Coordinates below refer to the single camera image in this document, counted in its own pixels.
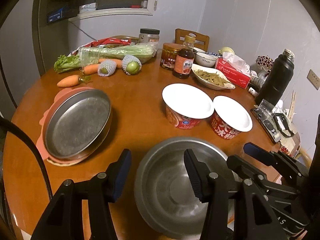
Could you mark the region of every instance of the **tissue box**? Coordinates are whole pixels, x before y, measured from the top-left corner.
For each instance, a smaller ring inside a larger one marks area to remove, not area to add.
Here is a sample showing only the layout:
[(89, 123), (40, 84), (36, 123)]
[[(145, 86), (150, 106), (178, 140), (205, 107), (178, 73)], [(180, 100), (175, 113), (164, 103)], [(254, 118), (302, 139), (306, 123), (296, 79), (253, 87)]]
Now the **tissue box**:
[(222, 57), (217, 59), (215, 68), (220, 70), (228, 78), (228, 80), (239, 87), (246, 88), (249, 84), (250, 76), (237, 71)]

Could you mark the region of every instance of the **metal screw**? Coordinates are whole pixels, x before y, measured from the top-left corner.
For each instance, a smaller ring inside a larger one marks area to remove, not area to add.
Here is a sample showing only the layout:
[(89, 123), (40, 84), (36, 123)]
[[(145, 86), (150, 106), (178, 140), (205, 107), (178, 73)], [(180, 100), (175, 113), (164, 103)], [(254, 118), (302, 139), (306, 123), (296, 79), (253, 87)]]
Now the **metal screw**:
[(63, 182), (63, 185), (69, 186), (71, 183), (72, 183), (72, 180), (71, 180), (71, 179), (66, 179), (66, 180)]
[(106, 176), (107, 176), (107, 175), (106, 175), (105, 172), (100, 172), (100, 173), (98, 174), (98, 178), (99, 178), (99, 179), (104, 179)]
[(216, 173), (216, 172), (210, 172), (210, 173), (209, 173), (209, 177), (212, 178), (212, 179), (216, 179), (218, 176), (219, 176), (219, 175), (218, 175), (218, 173)]
[(252, 180), (251, 179), (245, 179), (244, 184), (251, 186), (252, 185)]

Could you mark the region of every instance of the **round metal pan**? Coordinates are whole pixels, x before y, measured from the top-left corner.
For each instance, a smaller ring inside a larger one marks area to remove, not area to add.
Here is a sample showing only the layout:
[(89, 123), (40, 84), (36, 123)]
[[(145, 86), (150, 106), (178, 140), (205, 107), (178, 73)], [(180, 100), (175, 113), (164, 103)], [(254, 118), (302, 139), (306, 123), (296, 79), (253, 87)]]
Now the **round metal pan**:
[[(192, 137), (165, 140), (140, 162), (134, 197), (138, 210), (154, 230), (170, 238), (199, 239), (207, 211), (207, 203), (195, 197), (184, 166), (183, 153), (191, 148), (197, 159), (210, 171), (225, 179), (238, 179), (227, 167), (227, 156), (213, 144)], [(229, 200), (228, 219), (234, 214), (234, 201)]]
[(98, 89), (76, 93), (52, 115), (45, 134), (48, 152), (63, 160), (90, 155), (106, 138), (112, 113), (109, 97)]

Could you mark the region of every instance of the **white bowl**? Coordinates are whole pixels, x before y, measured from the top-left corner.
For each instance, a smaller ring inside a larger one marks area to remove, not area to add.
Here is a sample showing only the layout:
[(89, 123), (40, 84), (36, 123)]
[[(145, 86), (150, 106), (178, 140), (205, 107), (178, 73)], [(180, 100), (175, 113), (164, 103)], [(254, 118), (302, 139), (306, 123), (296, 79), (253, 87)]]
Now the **white bowl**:
[(164, 102), (173, 111), (189, 118), (205, 119), (213, 114), (211, 98), (200, 89), (187, 84), (171, 84), (162, 91)]
[(196, 50), (197, 52), (202, 52), (202, 53), (205, 53), (205, 51), (203, 49), (198, 49), (196, 47), (193, 47), (194, 50)]
[(217, 96), (213, 100), (213, 105), (220, 118), (232, 128), (240, 132), (248, 132), (252, 129), (249, 113), (237, 101), (225, 96)]
[(197, 52), (196, 62), (203, 67), (213, 67), (216, 64), (217, 57), (210, 56), (208, 54)]
[(235, 89), (236, 88), (236, 86), (234, 85), (234, 84), (225, 84), (225, 87), (220, 87), (220, 86), (217, 86), (217, 85), (215, 85), (215, 84), (212, 84), (212, 83), (210, 83), (209, 81), (207, 81), (207, 80), (204, 80), (203, 78), (201, 78), (201, 77), (199, 77), (197, 74), (196, 74), (196, 71), (197, 70), (203, 70), (203, 71), (206, 71), (206, 72), (208, 72), (208, 73), (215, 73), (215, 74), (217, 74), (219, 77), (221, 77), (221, 78), (223, 78), (223, 79), (225, 79), (225, 80), (228, 80), (227, 78), (226, 78), (226, 76), (220, 71), (220, 70), (218, 70), (218, 69), (215, 69), (215, 68), (209, 68), (209, 67), (202, 67), (202, 66), (199, 66), (199, 65), (197, 65), (197, 64), (192, 64), (192, 71), (193, 71), (193, 73), (196, 75), (196, 78), (199, 80), (199, 82), (201, 83), (201, 84), (204, 84), (206, 87), (209, 87), (209, 88), (211, 88), (211, 89), (214, 89), (214, 90), (222, 90), (222, 89), (225, 89), (225, 88), (227, 88), (227, 89)]

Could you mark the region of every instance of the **carrot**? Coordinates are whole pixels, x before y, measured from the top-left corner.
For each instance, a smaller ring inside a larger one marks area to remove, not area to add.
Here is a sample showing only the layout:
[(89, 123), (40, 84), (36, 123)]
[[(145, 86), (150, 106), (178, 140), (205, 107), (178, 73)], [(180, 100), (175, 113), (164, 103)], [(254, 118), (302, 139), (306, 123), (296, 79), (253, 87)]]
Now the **carrot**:
[(68, 88), (79, 85), (80, 82), (87, 82), (90, 80), (90, 76), (72, 75), (60, 80), (57, 84), (58, 87)]
[(106, 59), (111, 59), (114, 62), (117, 63), (117, 68), (122, 68), (122, 60), (121, 59), (117, 59), (117, 58), (100, 58), (99, 59), (99, 63), (101, 63), (102, 61), (105, 61)]
[(98, 67), (100, 64), (87, 65), (82, 69), (85, 75), (91, 75), (98, 72)]

